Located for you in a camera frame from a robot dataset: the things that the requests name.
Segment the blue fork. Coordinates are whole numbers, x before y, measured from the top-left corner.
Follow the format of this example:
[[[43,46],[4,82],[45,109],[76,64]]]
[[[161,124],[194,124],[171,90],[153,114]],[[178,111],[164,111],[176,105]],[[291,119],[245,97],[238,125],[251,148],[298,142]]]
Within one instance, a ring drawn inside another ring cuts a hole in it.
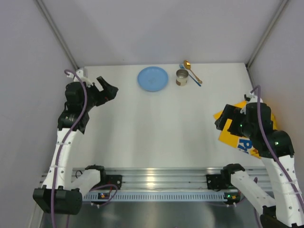
[[[184,70],[187,71],[187,69],[184,67],[183,64],[179,64],[179,67],[180,67],[180,69],[184,69]],[[190,75],[189,73],[188,73],[188,75],[189,75],[189,77],[190,77],[198,86],[201,87],[201,84],[200,84],[192,75]]]

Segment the yellow placemat cloth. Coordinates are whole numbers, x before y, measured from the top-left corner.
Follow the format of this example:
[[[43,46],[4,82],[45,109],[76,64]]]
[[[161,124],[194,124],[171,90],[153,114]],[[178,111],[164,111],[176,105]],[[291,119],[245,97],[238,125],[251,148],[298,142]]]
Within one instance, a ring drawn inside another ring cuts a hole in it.
[[[238,108],[243,108],[243,107],[245,107],[245,105],[246,105],[246,101],[242,101],[240,103],[234,104],[234,106],[236,106]],[[223,110],[214,114],[213,115],[214,119],[217,120],[220,117],[220,115],[222,114],[222,112],[223,112]],[[273,128],[275,130],[278,130],[276,118],[273,113],[271,113],[271,121],[273,121]],[[248,155],[261,159],[261,157],[258,154],[258,150],[256,148],[254,148],[254,146],[252,145],[252,142],[248,138],[235,136],[228,132],[228,127],[230,127],[231,123],[232,123],[232,121],[230,119],[228,119],[224,126],[224,129],[221,131],[221,133],[219,135],[218,140],[221,141],[222,143],[227,144],[233,148],[236,148]]]

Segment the metal cup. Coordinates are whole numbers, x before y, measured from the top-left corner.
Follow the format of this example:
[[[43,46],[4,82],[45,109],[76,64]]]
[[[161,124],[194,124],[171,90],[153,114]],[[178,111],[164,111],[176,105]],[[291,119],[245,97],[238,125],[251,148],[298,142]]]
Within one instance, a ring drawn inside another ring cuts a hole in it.
[[[178,86],[185,86],[188,81],[189,73],[186,69],[179,69],[176,71],[176,84]]]

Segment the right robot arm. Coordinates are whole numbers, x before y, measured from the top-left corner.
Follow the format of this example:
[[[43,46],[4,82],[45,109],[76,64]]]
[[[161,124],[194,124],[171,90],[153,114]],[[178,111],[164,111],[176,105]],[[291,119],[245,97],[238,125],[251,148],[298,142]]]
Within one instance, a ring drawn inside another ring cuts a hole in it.
[[[215,121],[216,128],[222,131],[227,120],[231,120],[231,135],[248,138],[257,149],[273,195],[253,181],[238,163],[226,165],[220,171],[225,184],[243,193],[259,214],[262,227],[302,228],[304,200],[295,173],[294,148],[286,132],[274,129],[270,107],[253,96],[244,108],[227,104]]]

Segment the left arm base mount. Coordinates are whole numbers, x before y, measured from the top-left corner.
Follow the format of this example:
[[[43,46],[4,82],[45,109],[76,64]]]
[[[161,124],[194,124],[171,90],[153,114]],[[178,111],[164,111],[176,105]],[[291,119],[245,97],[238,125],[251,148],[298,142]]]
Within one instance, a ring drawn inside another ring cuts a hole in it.
[[[120,190],[122,186],[122,182],[123,182],[122,175],[107,174],[105,178],[103,178],[103,180],[101,181],[101,186],[106,184],[113,184]]]

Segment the blue plastic plate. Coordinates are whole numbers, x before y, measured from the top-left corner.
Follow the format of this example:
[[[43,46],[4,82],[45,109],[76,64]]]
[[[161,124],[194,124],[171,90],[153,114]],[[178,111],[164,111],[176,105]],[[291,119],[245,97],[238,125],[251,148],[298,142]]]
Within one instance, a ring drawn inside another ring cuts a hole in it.
[[[167,72],[155,66],[146,67],[137,76],[140,88],[148,92],[157,92],[164,89],[169,81]]]

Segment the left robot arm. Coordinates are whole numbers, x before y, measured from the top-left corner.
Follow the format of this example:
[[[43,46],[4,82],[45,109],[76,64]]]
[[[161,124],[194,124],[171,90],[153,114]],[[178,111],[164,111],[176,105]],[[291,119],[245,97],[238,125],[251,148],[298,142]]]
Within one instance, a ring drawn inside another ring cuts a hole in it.
[[[76,144],[85,135],[92,108],[113,100],[118,88],[107,83],[101,76],[94,83],[74,81],[66,86],[66,102],[57,125],[57,143],[49,171],[40,188],[34,189],[33,199],[45,212],[52,215],[79,213],[83,196],[91,189],[106,183],[103,166],[89,165],[83,174],[72,180],[70,161]]]

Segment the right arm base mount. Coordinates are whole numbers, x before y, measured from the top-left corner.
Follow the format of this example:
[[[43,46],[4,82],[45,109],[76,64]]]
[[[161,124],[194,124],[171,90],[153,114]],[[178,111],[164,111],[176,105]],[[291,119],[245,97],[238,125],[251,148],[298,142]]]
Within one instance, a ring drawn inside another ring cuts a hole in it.
[[[228,189],[221,174],[207,174],[206,182],[208,190],[221,191]]]

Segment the gold spoon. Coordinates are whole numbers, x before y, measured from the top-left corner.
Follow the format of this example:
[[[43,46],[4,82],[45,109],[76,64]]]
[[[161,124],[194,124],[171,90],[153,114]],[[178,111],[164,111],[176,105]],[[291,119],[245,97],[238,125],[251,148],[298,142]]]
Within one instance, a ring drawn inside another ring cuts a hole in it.
[[[185,67],[187,70],[189,70],[189,71],[194,75],[194,77],[196,78],[197,82],[198,82],[199,84],[202,84],[202,80],[199,79],[199,78],[197,77],[197,75],[193,72],[193,70],[192,70],[192,68],[191,68],[191,63],[190,63],[189,61],[187,61],[187,60],[184,60],[184,61],[183,61],[183,64],[184,64],[184,67]]]

